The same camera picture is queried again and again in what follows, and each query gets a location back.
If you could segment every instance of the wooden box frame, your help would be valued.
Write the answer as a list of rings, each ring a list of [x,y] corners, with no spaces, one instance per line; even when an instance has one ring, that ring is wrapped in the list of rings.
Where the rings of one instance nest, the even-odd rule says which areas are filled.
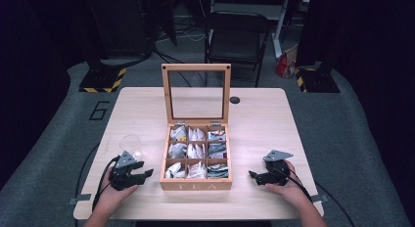
[[[231,65],[230,64],[164,64],[161,65],[162,80],[164,87],[165,107],[167,113],[168,127],[165,136],[165,146],[163,151],[162,163],[161,163],[161,188],[165,191],[195,191],[195,190],[230,190],[232,187],[232,163],[231,163],[231,150],[229,143],[229,130],[228,130],[228,113],[229,113],[229,89],[231,78]],[[170,74],[174,71],[221,71],[223,72],[223,88],[222,88],[222,106],[221,116],[212,117],[187,117],[187,116],[175,116],[173,113],[173,100],[172,100],[172,87],[170,86]],[[179,127],[180,123],[183,123],[188,134],[189,127],[200,128],[205,132],[207,139],[205,141],[183,141],[188,145],[189,143],[205,144],[208,150],[210,143],[218,141],[208,140],[208,131],[222,129],[225,131],[226,139],[219,141],[226,146],[226,158],[225,159],[210,159],[208,156],[204,159],[189,159],[187,156],[185,159],[170,159],[168,157],[168,148],[172,143],[180,143],[172,141],[170,139],[170,131]],[[206,167],[212,164],[225,163],[228,166],[227,178],[165,178],[166,170],[174,163],[181,162],[182,166],[186,169],[186,175],[188,172],[187,165],[194,164],[201,161]]]

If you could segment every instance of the dark background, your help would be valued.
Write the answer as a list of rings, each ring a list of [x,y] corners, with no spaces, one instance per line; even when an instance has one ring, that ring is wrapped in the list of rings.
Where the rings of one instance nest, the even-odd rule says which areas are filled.
[[[160,1],[165,2],[159,4],[163,12],[174,5],[171,0]],[[408,218],[415,224],[410,214],[415,212],[412,1],[311,0],[298,65],[324,62],[327,53],[337,54],[334,69],[353,86]],[[112,19],[96,23],[97,15],[91,12],[92,6],[99,6],[95,2],[99,1],[0,0],[2,187],[66,97],[68,68],[88,58],[146,52],[152,28],[158,26],[155,20],[166,18],[161,23],[171,23],[170,14],[155,12],[154,6],[145,8],[153,11],[148,17],[137,4],[123,11],[115,7],[114,13],[124,13],[129,23],[111,31],[110,39],[100,26],[111,27]],[[171,26],[164,29],[171,31]],[[133,41],[114,39],[120,34]]]

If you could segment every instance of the black chair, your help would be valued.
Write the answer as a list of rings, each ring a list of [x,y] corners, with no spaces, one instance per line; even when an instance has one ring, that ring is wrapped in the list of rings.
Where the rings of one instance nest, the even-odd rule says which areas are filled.
[[[263,15],[212,12],[205,20],[205,63],[253,65],[255,79],[241,80],[254,81],[257,87],[271,27]]]

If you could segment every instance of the black cable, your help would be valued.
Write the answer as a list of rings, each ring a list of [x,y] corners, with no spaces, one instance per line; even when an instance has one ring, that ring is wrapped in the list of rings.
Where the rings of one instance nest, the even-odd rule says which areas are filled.
[[[183,27],[183,28],[177,28],[177,29],[175,29],[175,33],[176,34],[178,34],[178,33],[185,33],[186,34],[186,32],[192,33],[192,32],[197,31],[197,30],[198,30],[198,27],[195,26],[195,25],[193,25],[193,24],[191,24],[188,27]],[[164,31],[160,30],[160,34],[158,35],[158,38],[157,38],[156,42],[157,41],[164,40],[166,38],[168,38],[168,36],[165,34]]]
[[[151,53],[143,53],[143,54],[140,54],[138,59],[135,60],[135,61],[131,61],[131,62],[128,62],[128,63],[123,63],[123,64],[118,64],[118,65],[108,65],[108,64],[105,64],[105,65],[109,66],[111,68],[129,68],[131,66],[142,63],[144,60],[148,59],[150,57],[150,55],[151,55]]]
[[[172,57],[170,57],[170,56],[168,56],[167,54],[164,54],[164,53],[162,53],[162,52],[160,52],[159,50],[157,50],[156,48],[154,49],[154,52],[157,54],[157,55],[159,55],[159,57],[161,57],[165,62],[167,62],[167,63],[170,63],[165,57],[168,57],[168,58],[171,58],[172,60],[175,60],[175,61],[177,61],[177,62],[180,62],[180,61],[178,61],[177,59],[174,59],[174,58],[172,58]],[[183,78],[183,80],[187,83],[187,85],[189,86],[189,87],[192,87],[192,85],[190,85],[190,82],[189,81],[187,81],[187,79],[184,77],[184,75],[181,73],[181,72],[178,72],[179,74],[180,74],[180,76]]]
[[[305,196],[312,202],[311,196],[308,194],[308,191],[305,189],[305,187],[302,185],[302,182],[300,181],[299,177],[296,175],[295,172],[293,172],[290,168],[290,172],[293,172],[293,174],[297,177],[297,180],[293,179],[293,177],[291,177],[290,175],[286,175],[284,172],[280,171],[279,169],[274,169],[275,171],[278,171],[279,173],[281,173],[282,175],[284,175],[285,177],[289,178],[291,181],[293,181],[296,185],[298,185],[300,187],[300,189],[302,190],[302,192],[305,194]]]
[[[97,189],[97,193],[96,193],[95,198],[94,198],[94,202],[92,203],[92,211],[94,210],[95,206],[97,205],[98,200],[100,200],[100,197],[101,197],[101,194],[102,194],[101,185],[103,184],[104,177],[105,177],[105,174],[107,173],[108,168],[110,167],[111,163],[117,162],[119,160],[119,158],[120,158],[120,156],[117,156],[117,157],[111,159],[111,161],[108,162],[107,166],[105,167],[105,169],[103,171],[103,174],[101,175],[100,183],[98,184],[98,189]]]
[[[114,180],[111,180],[110,181],[110,183],[108,183],[105,187],[104,187],[104,189],[102,190],[102,191],[100,191],[100,196],[101,196],[101,194],[111,185],[111,183],[113,182]]]
[[[320,185],[317,181],[314,180],[314,183],[320,187],[328,196],[330,196],[330,198],[332,198],[332,200],[339,206],[339,208],[342,210],[342,212],[345,214],[345,216],[347,217],[348,222],[350,223],[351,226],[355,226],[353,223],[353,220],[351,220],[350,216],[348,215],[348,213],[346,212],[346,210],[342,207],[342,205],[333,197],[332,194],[330,194],[322,185]]]
[[[93,153],[95,150],[97,150],[99,146],[100,146],[100,143],[98,143],[98,144],[94,147],[94,149],[92,149],[92,151],[89,153],[88,157],[86,157],[85,161],[83,162],[82,167],[80,168],[80,172],[79,172],[79,175],[78,175],[78,178],[77,178],[77,181],[76,181],[75,198],[77,197],[78,192],[79,192],[79,183],[80,183],[80,178],[81,178],[81,176],[82,176],[83,169],[85,168],[86,162],[88,162],[88,160],[89,160],[89,158],[91,157],[92,153]],[[78,225],[77,225],[77,219],[75,219],[75,218],[74,218],[73,220],[75,221],[75,226],[77,227],[77,226],[78,226]]]

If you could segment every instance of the chair leg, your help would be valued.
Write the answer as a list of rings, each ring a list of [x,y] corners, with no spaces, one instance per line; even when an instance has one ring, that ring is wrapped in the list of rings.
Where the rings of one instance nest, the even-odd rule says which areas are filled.
[[[207,86],[208,86],[208,75],[207,75],[207,72],[204,71],[204,87],[207,87]]]
[[[262,69],[262,63],[259,63],[258,70],[257,70],[257,73],[256,73],[255,87],[258,87],[261,69]]]

